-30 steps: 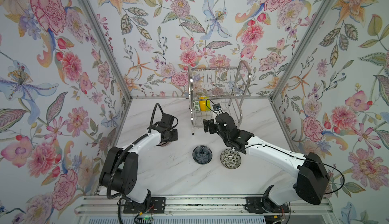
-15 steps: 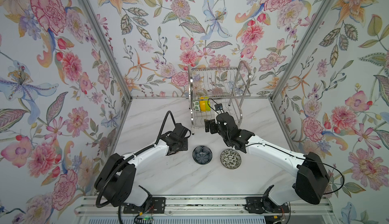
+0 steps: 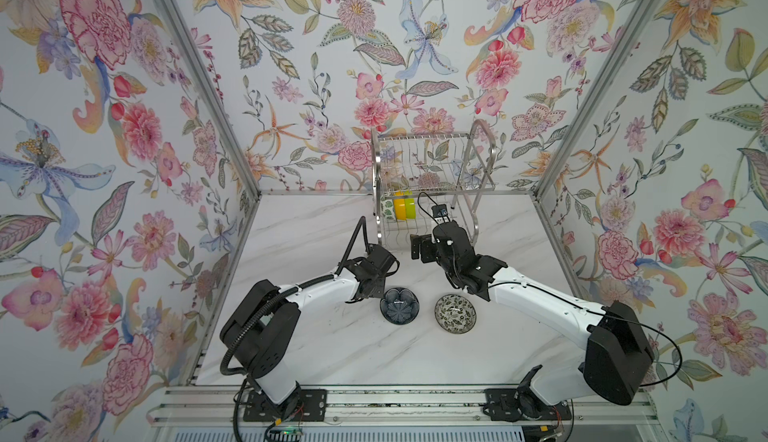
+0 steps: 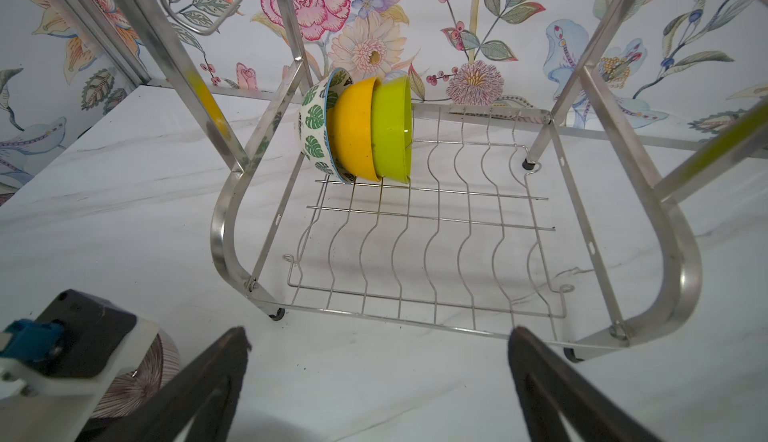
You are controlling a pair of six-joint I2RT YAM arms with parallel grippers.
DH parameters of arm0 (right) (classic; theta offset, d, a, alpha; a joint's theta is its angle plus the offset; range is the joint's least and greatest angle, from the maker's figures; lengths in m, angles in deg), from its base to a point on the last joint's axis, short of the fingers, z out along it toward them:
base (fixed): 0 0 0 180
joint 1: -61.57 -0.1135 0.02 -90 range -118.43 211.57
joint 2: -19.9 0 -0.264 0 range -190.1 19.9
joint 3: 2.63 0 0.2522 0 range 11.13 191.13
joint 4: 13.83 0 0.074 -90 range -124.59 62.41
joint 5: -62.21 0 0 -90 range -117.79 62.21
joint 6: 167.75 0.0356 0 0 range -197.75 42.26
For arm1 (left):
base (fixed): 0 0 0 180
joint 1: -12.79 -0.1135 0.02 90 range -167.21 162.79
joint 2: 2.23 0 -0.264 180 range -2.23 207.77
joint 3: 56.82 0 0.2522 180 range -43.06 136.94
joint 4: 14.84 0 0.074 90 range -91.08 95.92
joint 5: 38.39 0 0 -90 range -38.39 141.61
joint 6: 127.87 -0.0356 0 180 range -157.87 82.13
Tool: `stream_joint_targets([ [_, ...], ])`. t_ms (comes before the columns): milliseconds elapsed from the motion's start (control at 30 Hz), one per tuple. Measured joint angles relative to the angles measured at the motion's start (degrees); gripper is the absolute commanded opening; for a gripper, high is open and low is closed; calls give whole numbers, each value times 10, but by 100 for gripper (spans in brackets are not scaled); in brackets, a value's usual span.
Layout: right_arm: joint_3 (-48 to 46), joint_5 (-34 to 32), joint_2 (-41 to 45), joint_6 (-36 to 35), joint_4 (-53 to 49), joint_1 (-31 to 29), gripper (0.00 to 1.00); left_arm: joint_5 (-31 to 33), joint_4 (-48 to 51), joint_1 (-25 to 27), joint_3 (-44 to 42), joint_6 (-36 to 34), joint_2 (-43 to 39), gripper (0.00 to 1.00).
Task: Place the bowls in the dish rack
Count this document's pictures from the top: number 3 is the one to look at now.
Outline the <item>yellow bowl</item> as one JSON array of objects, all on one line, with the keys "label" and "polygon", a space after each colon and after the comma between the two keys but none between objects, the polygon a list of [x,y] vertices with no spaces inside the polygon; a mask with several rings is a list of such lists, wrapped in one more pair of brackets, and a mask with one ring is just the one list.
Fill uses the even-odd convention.
[{"label": "yellow bowl", "polygon": [[407,219],[406,202],[404,201],[403,196],[404,193],[402,191],[397,191],[395,193],[395,198],[393,199],[393,210],[396,220]]}]

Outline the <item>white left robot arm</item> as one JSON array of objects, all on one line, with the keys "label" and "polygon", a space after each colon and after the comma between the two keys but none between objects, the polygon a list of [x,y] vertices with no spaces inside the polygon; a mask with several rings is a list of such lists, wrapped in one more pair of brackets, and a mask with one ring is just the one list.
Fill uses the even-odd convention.
[{"label": "white left robot arm", "polygon": [[397,258],[376,244],[363,256],[345,258],[332,272],[305,282],[257,282],[220,331],[225,353],[219,372],[242,377],[274,406],[294,401],[300,384],[283,359],[301,318],[336,305],[381,299],[386,279],[399,267]]}]

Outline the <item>lime green bowl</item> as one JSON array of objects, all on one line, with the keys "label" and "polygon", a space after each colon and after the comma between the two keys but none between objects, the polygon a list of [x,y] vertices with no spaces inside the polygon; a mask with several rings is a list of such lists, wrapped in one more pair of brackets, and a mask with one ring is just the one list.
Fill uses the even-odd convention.
[{"label": "lime green bowl", "polygon": [[412,220],[416,218],[416,201],[412,197],[410,191],[405,193],[406,197],[403,199],[404,218],[406,220]]}]

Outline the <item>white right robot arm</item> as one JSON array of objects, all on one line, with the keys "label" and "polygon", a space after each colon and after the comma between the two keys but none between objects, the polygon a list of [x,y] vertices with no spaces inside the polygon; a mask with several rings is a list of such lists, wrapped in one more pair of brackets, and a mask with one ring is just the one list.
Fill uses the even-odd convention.
[{"label": "white right robot arm", "polygon": [[429,235],[411,236],[410,244],[412,259],[438,264],[456,288],[523,313],[569,341],[561,354],[528,371],[517,386],[519,398],[544,406],[587,396],[619,406],[633,402],[653,354],[631,307],[565,294],[478,254],[454,221],[436,225]]}]

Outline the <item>dark blue flower bowl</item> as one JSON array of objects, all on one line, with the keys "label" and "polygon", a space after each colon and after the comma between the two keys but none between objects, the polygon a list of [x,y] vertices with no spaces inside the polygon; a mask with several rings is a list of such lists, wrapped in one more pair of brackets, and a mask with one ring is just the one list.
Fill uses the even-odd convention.
[{"label": "dark blue flower bowl", "polygon": [[407,325],[419,315],[420,303],[408,288],[393,287],[380,299],[379,309],[386,321],[394,325]]}]

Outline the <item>green leaf pattern bowl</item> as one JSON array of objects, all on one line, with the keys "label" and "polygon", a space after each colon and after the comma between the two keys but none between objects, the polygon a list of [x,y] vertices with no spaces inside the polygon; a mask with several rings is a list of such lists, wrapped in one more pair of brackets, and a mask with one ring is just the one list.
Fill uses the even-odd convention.
[{"label": "green leaf pattern bowl", "polygon": [[391,199],[386,199],[381,204],[382,217],[387,221],[396,221],[396,214],[394,209],[394,202]]}]

